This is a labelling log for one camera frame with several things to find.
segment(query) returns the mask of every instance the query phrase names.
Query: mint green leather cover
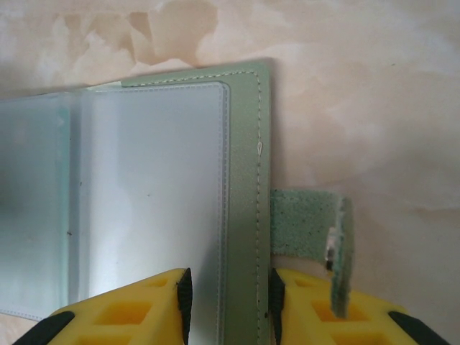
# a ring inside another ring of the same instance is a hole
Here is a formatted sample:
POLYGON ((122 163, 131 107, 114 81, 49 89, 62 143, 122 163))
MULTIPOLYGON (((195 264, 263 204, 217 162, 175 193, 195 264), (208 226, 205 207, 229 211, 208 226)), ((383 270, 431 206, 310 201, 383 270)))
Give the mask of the mint green leather cover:
POLYGON ((250 62, 124 80, 123 87, 218 81, 230 89, 224 341, 268 344, 270 77, 250 62))

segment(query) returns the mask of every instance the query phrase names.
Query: green leather wallet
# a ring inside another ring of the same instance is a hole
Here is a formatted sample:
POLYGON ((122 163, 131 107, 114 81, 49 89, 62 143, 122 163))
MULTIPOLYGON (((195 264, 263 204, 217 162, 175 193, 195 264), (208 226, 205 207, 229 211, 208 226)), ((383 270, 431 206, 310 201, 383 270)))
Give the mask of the green leather wallet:
POLYGON ((191 267, 190 344, 268 343, 264 64, 2 101, 0 145, 0 312, 191 267))

